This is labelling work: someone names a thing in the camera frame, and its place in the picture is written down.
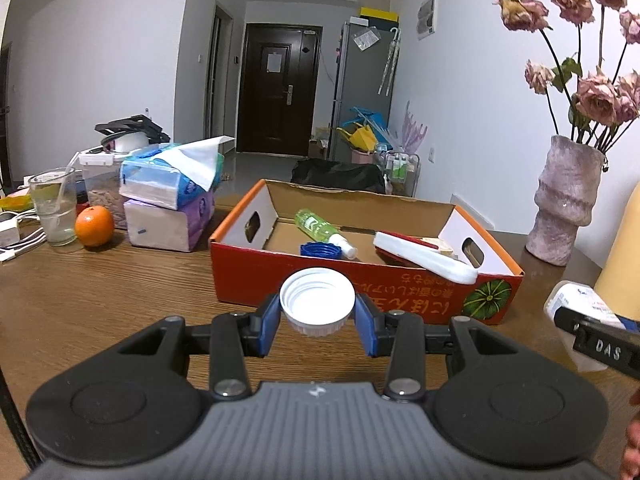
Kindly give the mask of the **person's right hand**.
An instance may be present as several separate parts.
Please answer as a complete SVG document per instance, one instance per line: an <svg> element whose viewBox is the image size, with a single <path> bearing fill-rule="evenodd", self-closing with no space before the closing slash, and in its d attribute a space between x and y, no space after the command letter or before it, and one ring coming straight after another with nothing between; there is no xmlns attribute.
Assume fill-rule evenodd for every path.
<svg viewBox="0 0 640 480"><path fill-rule="evenodd" d="M640 412L626 428L626 444L620 460L620 480L634 480L640 476Z"/></svg>

